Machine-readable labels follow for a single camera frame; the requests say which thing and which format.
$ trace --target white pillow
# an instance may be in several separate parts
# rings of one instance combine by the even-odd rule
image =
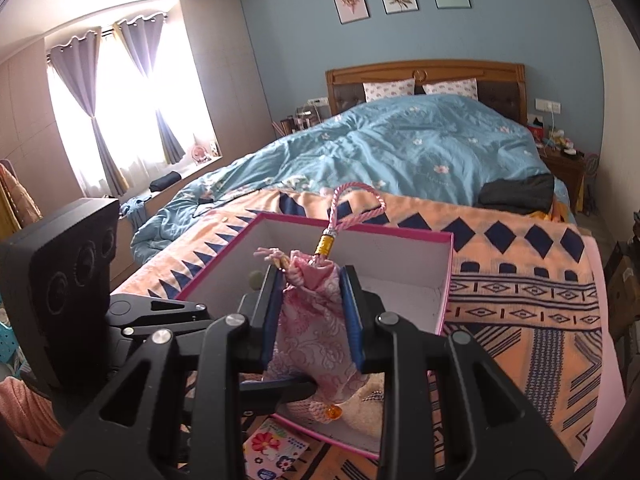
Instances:
[[[364,95],[367,103],[384,99],[385,97],[400,97],[403,95],[414,95],[415,79],[405,79],[404,81],[389,81],[388,83],[363,83]]]
[[[461,79],[460,81],[443,81],[433,85],[422,85],[424,93],[430,94],[453,94],[471,97],[478,101],[478,81],[473,79]]]

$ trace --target blue duvet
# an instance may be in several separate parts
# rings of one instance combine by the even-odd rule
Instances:
[[[265,187],[319,192],[359,180],[396,195],[473,205],[483,184],[548,173],[529,131],[478,101],[419,95],[359,105],[184,187],[133,237],[142,264],[211,207]],[[556,180],[556,195],[568,204]],[[212,202],[198,205],[198,199]]]

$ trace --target nightstand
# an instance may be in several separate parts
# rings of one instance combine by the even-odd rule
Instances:
[[[569,158],[561,155],[559,150],[552,150],[549,147],[544,150],[538,149],[538,154],[553,176],[564,182],[569,192],[571,211],[575,213],[575,204],[578,202],[578,194],[584,178],[584,159]]]

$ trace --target wall outlet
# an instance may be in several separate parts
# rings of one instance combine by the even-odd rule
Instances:
[[[536,110],[539,112],[549,112],[559,114],[561,107],[560,103],[555,101],[547,101],[546,99],[536,99]]]
[[[328,106],[329,98],[328,97],[316,97],[315,99],[309,99],[306,104],[311,106]]]

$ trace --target wooden headboard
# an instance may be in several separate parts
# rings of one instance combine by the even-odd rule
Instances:
[[[527,92],[524,65],[467,59],[423,59],[390,61],[372,65],[337,68],[326,72],[326,86],[332,115],[365,102],[362,83],[415,78],[416,93],[422,85],[468,79],[478,80],[478,100],[505,117],[527,123]]]

